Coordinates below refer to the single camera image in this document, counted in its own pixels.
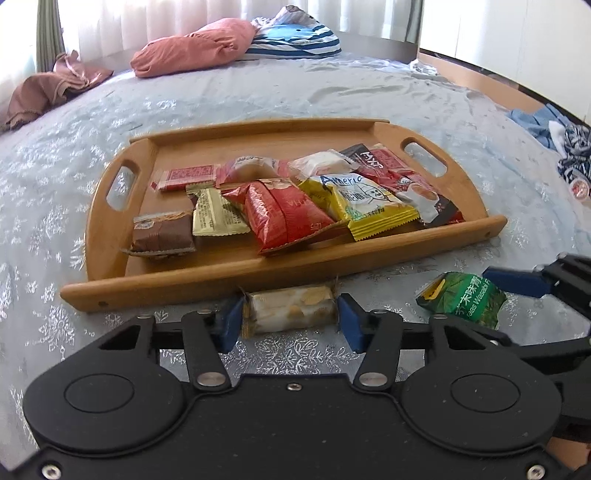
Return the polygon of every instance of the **blue striped fabric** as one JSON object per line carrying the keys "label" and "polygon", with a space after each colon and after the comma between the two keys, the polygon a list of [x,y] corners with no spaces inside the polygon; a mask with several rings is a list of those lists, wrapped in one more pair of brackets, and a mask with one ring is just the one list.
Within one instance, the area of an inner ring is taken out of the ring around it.
{"label": "blue striped fabric", "polygon": [[341,52],[339,39],[325,25],[285,27],[277,25],[257,35],[241,59],[323,59]]}

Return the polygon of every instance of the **brown cloth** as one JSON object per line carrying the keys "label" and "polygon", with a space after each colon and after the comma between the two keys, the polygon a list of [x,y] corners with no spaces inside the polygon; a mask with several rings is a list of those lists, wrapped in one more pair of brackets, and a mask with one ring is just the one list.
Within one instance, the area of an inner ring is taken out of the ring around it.
{"label": "brown cloth", "polygon": [[18,128],[36,120],[51,108],[66,103],[73,95],[90,90],[113,75],[113,70],[90,67],[78,59],[78,52],[57,56],[53,72],[36,73],[12,94],[2,126]]}

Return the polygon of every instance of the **curtain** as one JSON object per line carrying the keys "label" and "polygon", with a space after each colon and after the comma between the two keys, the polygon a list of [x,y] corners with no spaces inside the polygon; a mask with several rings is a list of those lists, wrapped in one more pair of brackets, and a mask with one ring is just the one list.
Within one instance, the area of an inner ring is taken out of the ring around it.
{"label": "curtain", "polygon": [[0,5],[0,112],[15,87],[35,73],[36,25],[37,0],[5,0]]}
{"label": "curtain", "polygon": [[38,0],[37,71],[52,71],[56,57],[65,51],[57,0]]}
{"label": "curtain", "polygon": [[66,50],[121,71],[147,42],[224,17],[273,17],[292,3],[333,31],[416,41],[423,0],[58,0]]}

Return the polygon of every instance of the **metal pin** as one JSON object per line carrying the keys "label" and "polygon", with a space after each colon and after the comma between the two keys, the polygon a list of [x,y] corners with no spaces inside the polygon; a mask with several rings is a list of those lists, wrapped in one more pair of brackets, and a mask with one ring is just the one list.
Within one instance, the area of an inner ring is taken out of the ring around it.
{"label": "metal pin", "polygon": [[381,387],[388,382],[388,377],[379,372],[367,372],[359,376],[359,383],[364,387]]}
{"label": "metal pin", "polygon": [[219,387],[226,381],[226,376],[220,372],[205,372],[197,377],[197,383],[204,387]]}
{"label": "metal pin", "polygon": [[47,478],[47,480],[59,480],[61,478],[61,470],[50,463],[43,465],[41,468],[41,474]]}
{"label": "metal pin", "polygon": [[542,465],[534,465],[527,470],[527,480],[542,480],[546,469]]}

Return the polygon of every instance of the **brown snack package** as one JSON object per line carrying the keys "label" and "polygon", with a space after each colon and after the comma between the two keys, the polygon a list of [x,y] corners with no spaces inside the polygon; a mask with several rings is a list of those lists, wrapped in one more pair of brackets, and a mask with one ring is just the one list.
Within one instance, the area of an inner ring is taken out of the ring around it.
{"label": "brown snack package", "polygon": [[135,217],[131,248],[125,253],[165,258],[194,251],[191,212],[167,212]]}

